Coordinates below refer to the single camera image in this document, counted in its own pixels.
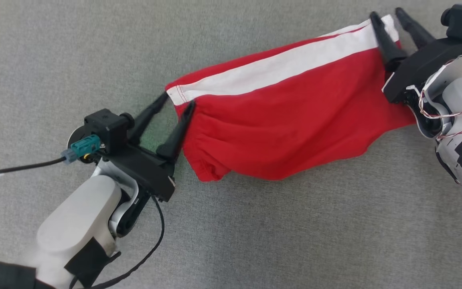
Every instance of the white side stripe on red garment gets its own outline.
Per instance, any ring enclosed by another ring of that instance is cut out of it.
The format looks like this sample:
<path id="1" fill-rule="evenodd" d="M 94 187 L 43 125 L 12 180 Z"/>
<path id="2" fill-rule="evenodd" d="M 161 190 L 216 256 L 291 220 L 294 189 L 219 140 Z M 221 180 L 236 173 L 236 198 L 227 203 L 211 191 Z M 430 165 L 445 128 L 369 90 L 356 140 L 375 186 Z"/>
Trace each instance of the white side stripe on red garment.
<path id="1" fill-rule="evenodd" d="M 391 15 L 384 16 L 382 20 L 392 40 L 398 41 L 398 32 Z M 377 47 L 370 20 L 323 36 L 336 34 L 341 35 L 295 47 L 272 57 L 205 77 L 191 84 L 173 86 L 167 90 L 167 93 L 175 106 L 203 95 L 241 95 L 279 83 L 354 53 Z"/>

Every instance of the folded red garment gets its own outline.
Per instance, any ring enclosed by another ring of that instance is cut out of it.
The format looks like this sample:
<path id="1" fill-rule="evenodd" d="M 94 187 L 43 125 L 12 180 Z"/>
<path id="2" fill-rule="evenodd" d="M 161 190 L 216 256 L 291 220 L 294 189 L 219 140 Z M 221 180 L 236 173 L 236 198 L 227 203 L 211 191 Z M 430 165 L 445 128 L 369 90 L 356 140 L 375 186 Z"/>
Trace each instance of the folded red garment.
<path id="1" fill-rule="evenodd" d="M 383 18 L 394 41 L 390 15 Z M 415 122 L 389 104 L 370 24 L 349 26 L 190 73 L 165 88 L 180 115 L 197 103 L 183 146 L 201 181 L 230 171 L 283 179 L 359 156 L 388 130 Z"/>

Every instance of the gray fabric surface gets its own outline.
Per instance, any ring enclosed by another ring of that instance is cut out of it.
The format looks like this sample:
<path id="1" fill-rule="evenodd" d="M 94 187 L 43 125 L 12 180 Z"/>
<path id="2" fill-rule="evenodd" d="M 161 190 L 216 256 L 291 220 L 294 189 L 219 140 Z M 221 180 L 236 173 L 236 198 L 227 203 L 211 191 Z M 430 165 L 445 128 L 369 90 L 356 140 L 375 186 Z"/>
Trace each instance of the gray fabric surface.
<path id="1" fill-rule="evenodd" d="M 453 3 L 0 0 L 0 168 L 57 157 L 96 110 L 137 114 L 186 73 L 357 24 L 372 10 L 403 6 L 444 36 L 440 15 Z M 175 123 L 169 104 L 146 147 Z M 92 170 L 75 163 L 0 178 L 0 260 L 18 258 Z M 284 181 L 231 173 L 200 183 L 184 158 L 176 180 L 162 205 L 162 245 L 115 288 L 462 288 L 461 190 L 414 126 Z M 159 232 L 150 203 L 98 282 L 132 267 Z"/>

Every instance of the blue cable connector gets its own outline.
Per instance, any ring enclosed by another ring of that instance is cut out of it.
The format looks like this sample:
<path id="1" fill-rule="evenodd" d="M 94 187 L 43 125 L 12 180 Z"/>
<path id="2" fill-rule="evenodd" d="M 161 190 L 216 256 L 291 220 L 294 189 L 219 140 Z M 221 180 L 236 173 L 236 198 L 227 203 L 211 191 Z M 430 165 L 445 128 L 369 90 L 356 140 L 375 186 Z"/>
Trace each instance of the blue cable connector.
<path id="1" fill-rule="evenodd" d="M 97 152 L 101 148 L 101 139 L 97 135 L 90 135 L 71 144 L 70 149 L 64 150 L 61 155 L 65 157 L 64 163 L 73 163 L 86 154 Z"/>

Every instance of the red fabric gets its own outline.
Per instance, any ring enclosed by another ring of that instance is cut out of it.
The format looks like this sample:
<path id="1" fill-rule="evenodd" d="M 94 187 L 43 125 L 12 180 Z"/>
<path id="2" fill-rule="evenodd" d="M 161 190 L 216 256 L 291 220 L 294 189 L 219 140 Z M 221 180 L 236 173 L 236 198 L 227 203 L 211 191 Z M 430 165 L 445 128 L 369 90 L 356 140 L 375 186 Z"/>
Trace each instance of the red fabric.
<path id="1" fill-rule="evenodd" d="M 309 42 L 242 57 L 190 73 L 166 89 L 188 84 Z M 201 181 L 236 171 L 283 179 L 337 159 L 359 156 L 388 130 L 415 122 L 410 110 L 389 104 L 376 48 L 344 57 L 241 95 L 197 97 L 183 146 Z M 176 106 L 181 114 L 187 103 Z"/>

